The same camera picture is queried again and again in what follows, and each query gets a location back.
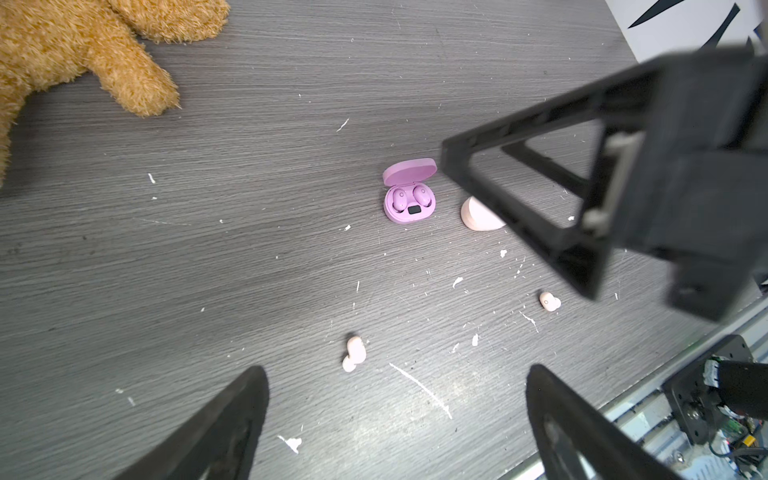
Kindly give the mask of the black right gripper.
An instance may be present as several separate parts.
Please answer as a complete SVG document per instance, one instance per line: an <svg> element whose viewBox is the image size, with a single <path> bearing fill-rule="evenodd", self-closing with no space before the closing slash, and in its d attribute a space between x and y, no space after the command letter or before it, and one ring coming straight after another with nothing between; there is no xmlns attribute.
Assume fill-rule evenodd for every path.
<svg viewBox="0 0 768 480"><path fill-rule="evenodd" d="M585 123L602 127L586 175L531 144ZM488 151L564 188L576 219L493 178L475 160ZM767 251L767 59L662 56L454 134L440 167L581 296L600 293L612 244L671 263L668 304L719 321Z"/></svg>

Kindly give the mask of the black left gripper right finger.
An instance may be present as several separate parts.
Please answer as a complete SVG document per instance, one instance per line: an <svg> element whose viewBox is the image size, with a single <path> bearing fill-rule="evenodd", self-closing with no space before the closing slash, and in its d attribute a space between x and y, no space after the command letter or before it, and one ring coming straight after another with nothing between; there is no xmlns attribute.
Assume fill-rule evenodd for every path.
<svg viewBox="0 0 768 480"><path fill-rule="evenodd" d="M549 479L585 479L582 459L603 479L678 477L541 364L527 375L526 406Z"/></svg>

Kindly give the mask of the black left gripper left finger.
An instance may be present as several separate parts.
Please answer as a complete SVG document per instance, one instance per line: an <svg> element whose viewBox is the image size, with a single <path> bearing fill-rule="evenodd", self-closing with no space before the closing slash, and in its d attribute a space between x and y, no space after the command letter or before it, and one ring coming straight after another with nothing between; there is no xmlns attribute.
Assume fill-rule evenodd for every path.
<svg viewBox="0 0 768 480"><path fill-rule="evenodd" d="M119 479L247 479L269 405L266 372L251 366Z"/></svg>

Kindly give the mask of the purple earbud charging case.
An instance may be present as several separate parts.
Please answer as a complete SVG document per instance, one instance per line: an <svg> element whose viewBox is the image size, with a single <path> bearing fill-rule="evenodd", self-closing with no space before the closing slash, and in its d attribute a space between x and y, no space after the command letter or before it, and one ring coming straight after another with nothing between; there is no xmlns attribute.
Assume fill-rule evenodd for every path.
<svg viewBox="0 0 768 480"><path fill-rule="evenodd" d="M406 225L429 218L436 210L436 197L425 181L437 172L437 164L432 158L420 158L406 160L391 165L382 173L382 180L388 191L384 197L383 210L385 215L394 223ZM421 207L413 197L413 189L416 185L425 185L432 197L432 204ZM402 213L392 208L392 193L396 189L402 189L408 197L408 207Z"/></svg>

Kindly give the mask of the purple earbud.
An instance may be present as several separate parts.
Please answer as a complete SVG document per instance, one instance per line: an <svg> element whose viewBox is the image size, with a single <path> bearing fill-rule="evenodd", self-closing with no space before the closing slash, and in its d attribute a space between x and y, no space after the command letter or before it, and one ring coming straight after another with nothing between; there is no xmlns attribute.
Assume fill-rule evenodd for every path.
<svg viewBox="0 0 768 480"><path fill-rule="evenodd" d="M408 197L406 192L400 188L394 190L392 193L391 205L392 208L398 213L405 211L408 207Z"/></svg>
<svg viewBox="0 0 768 480"><path fill-rule="evenodd" d="M413 189L413 197L423 208L427 208L432 204L430 190L425 185L416 185Z"/></svg>

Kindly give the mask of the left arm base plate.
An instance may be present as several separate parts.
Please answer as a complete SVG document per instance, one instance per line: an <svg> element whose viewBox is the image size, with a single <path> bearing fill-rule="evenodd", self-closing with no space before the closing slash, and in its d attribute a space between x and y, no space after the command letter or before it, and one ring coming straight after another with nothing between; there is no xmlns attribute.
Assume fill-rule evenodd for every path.
<svg viewBox="0 0 768 480"><path fill-rule="evenodd" d="M746 340L727 335L662 384L674 419L691 443L714 439L728 419L767 418L767 365Z"/></svg>

